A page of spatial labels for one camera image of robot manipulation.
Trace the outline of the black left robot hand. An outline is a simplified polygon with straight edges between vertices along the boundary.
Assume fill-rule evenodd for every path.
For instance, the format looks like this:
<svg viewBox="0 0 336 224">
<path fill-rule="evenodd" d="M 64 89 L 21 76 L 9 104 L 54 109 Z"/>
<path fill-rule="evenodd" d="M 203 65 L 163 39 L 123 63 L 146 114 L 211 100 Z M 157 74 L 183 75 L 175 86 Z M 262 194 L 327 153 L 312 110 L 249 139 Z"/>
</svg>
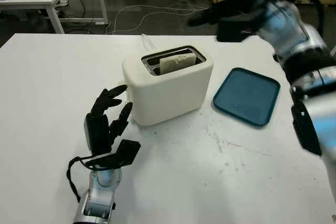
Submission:
<svg viewBox="0 0 336 224">
<path fill-rule="evenodd" d="M 129 123 L 128 117 L 133 107 L 132 102 L 128 102 L 121 110 L 119 117 L 111 123 L 105 114 L 108 108 L 121 104 L 122 100 L 116 97 L 125 92 L 127 87 L 126 84 L 122 84 L 110 90 L 103 89 L 85 117 L 85 135 L 93 156 L 110 152 L 114 140 L 122 135 Z"/>
</svg>

